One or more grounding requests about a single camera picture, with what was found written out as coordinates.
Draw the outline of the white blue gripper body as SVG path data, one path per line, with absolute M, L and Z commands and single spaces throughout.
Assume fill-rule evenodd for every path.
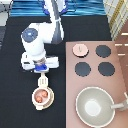
M 42 72 L 48 72 L 49 69 L 46 65 L 41 65 L 41 66 L 35 66 L 34 72 L 35 73 L 42 73 Z

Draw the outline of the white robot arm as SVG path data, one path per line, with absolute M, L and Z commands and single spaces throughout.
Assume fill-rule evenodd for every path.
M 64 38 L 60 13 L 66 8 L 66 0 L 44 0 L 44 3 L 50 13 L 50 23 L 31 23 L 21 34 L 25 49 L 21 57 L 22 68 L 36 73 L 59 67 L 57 56 L 46 56 L 44 44 L 59 44 Z

